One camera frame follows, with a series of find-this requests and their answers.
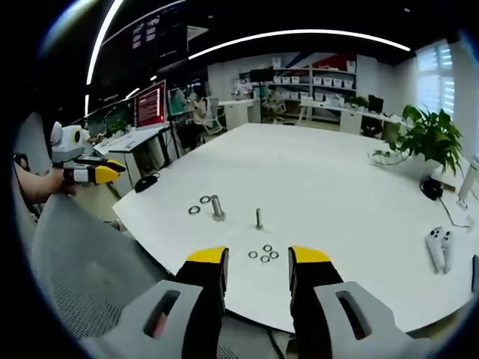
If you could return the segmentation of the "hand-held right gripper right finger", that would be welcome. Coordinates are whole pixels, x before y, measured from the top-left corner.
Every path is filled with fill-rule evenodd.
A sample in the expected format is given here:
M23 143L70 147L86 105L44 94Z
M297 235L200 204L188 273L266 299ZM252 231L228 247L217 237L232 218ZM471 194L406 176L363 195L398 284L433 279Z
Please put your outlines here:
M299 358L424 358L425 341L355 281L344 281L324 252L289 247L290 314Z

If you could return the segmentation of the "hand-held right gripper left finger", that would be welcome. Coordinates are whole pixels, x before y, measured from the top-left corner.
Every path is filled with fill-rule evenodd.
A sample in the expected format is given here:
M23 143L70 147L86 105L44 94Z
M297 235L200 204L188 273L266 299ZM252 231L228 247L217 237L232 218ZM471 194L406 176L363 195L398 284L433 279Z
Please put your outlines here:
M190 254L121 312L101 337L81 341L90 358L215 358L228 279L225 246Z

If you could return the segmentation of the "person's left hand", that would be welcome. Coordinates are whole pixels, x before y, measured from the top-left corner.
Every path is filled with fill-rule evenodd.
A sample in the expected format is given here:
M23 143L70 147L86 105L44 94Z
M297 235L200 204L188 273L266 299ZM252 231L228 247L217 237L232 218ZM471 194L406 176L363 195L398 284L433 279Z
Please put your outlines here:
M68 182L65 179L64 169L53 168L46 175L46 186L50 194L63 192L68 195L75 196L77 185L75 182Z

